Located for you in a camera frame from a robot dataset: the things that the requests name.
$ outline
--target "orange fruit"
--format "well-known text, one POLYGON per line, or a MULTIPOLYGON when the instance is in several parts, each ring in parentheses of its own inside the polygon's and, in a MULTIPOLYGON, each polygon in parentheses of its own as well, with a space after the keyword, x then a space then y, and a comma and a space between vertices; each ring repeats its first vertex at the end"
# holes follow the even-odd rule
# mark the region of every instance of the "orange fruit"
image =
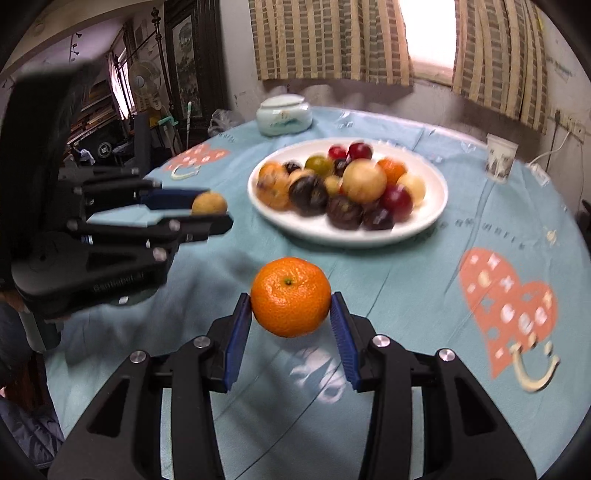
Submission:
POLYGON ((293 338, 314 332, 330 309, 330 283, 324 272, 301 258, 265 265, 251 289, 252 312, 271 333, 293 338))
POLYGON ((396 185, 398 179, 408 171, 404 163, 391 158, 383 158, 378 162, 378 165, 386 174, 388 185, 396 185))
POLYGON ((256 198, 273 210, 289 210, 290 177, 285 170, 280 173, 267 173, 259 177, 255 193, 256 198))
POLYGON ((283 168, 283 165, 281 165, 279 162, 270 161, 265 163, 259 170, 259 178, 262 178, 265 175, 269 175, 269 173, 287 173, 287 170, 283 168))

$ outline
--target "light blue tablecloth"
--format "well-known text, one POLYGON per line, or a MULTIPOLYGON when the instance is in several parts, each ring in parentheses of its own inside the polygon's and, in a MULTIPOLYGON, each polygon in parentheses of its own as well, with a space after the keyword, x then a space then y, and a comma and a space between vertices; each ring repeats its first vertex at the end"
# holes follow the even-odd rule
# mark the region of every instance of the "light blue tablecloth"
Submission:
MULTIPOLYGON (((314 117, 312 129, 298 135, 269 139, 249 123, 215 137, 208 142, 211 148, 229 155, 189 179, 172 181, 164 168, 152 172, 167 187, 221 192, 235 224, 223 237, 181 247, 167 285, 146 302, 102 306, 66 323, 61 345, 46 356, 48 385, 65 434, 130 352, 175 351, 204 334, 213 319, 229 314, 262 265, 295 256, 321 267, 351 312, 368 316, 378 332, 407 349, 429 354, 454 349, 506 416, 538 475, 543 474, 591 404, 591 268, 562 199, 551 184, 540 186, 521 163, 515 163, 508 184, 491 182, 482 146, 433 127, 336 109, 316 108, 314 117), (287 237, 266 223, 248 201, 250 172, 279 148, 323 137, 387 140, 432 161, 450 190, 435 228, 391 247, 349 251, 287 237), (492 378, 485 337, 457 277, 460 259, 472 247, 506 258, 522 283, 543 281, 554 291, 558 317, 550 338, 561 364, 540 393, 526 393, 511 366, 492 378)), ((97 220, 142 224, 156 218, 143 207, 130 207, 97 220)), ((541 348, 527 352, 524 360, 532 377, 548 367, 541 348)), ((230 394, 212 399, 228 479, 358 477, 372 394, 355 393, 339 365, 328 322, 293 340, 277 338, 253 322, 238 382, 230 394)), ((419 476, 419 393, 414 399, 413 475, 419 476)), ((169 407, 165 395, 162 462, 171 478, 169 407)))

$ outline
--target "wall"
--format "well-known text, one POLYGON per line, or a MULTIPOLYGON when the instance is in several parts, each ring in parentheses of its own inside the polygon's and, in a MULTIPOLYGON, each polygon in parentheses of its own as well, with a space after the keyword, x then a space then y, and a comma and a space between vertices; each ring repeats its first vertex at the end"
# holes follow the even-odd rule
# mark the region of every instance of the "wall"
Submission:
POLYGON ((54 0, 25 33, 0 72, 0 80, 39 52, 79 30, 110 18, 133 15, 154 0, 54 0))
MULTIPOLYGON (((548 133, 540 135, 452 94, 449 88, 429 82, 419 80, 412 88, 350 80, 290 80, 263 84, 256 75, 248 2, 220 0, 220 3, 230 99, 246 119, 254 118, 258 105, 267 96, 289 90, 304 95, 314 105, 385 113, 453 128, 484 141, 487 133, 493 133, 518 143, 518 155, 524 160, 531 160, 550 149, 553 122, 548 123, 548 133)), ((543 24, 545 46, 551 59, 548 62, 551 101, 575 114, 591 132, 591 82, 562 35, 545 15, 543 24)), ((559 130, 556 147, 560 146, 564 135, 565 132, 559 130)), ((585 145, 574 138, 567 140, 563 150, 552 156, 549 169, 555 187, 572 211, 578 210, 583 176, 591 179, 591 139, 588 140, 585 145)), ((583 197, 591 199, 591 181, 584 187, 583 197)))

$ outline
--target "jar lid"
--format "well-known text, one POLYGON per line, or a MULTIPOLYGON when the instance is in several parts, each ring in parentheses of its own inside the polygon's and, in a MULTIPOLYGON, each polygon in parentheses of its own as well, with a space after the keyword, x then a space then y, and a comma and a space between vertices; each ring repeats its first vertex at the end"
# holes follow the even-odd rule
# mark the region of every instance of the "jar lid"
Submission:
POLYGON ((277 95, 268 98, 261 107, 263 108, 282 108, 286 106, 294 106, 302 104, 306 99, 301 95, 294 95, 293 93, 286 93, 285 95, 277 95))

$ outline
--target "metal screw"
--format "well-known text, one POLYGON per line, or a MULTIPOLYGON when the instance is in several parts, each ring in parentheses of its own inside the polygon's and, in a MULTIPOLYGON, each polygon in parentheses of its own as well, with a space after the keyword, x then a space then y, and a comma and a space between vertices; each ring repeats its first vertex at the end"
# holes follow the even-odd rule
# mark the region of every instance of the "metal screw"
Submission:
POLYGON ((178 220, 170 220, 168 223, 168 228, 170 228, 173 232, 178 232, 181 229, 181 222, 178 220))
POLYGON ((197 348, 206 348, 211 344, 212 341, 206 336, 197 337, 195 340, 193 340, 193 345, 197 348))
POLYGON ((154 255, 156 262, 166 262, 166 258, 168 257, 166 250, 160 247, 154 248, 152 254, 154 255))
POLYGON ((146 352, 143 352, 142 350, 137 350, 129 356, 129 359, 133 364, 140 364, 141 362, 146 360, 146 357, 146 352))
POLYGON ((453 350, 449 348, 444 348, 443 350, 439 350, 439 357, 444 362, 451 362, 456 359, 456 354, 453 350))
POLYGON ((387 347, 391 343, 390 338, 386 337, 385 335, 376 335, 371 341, 378 348, 387 347))

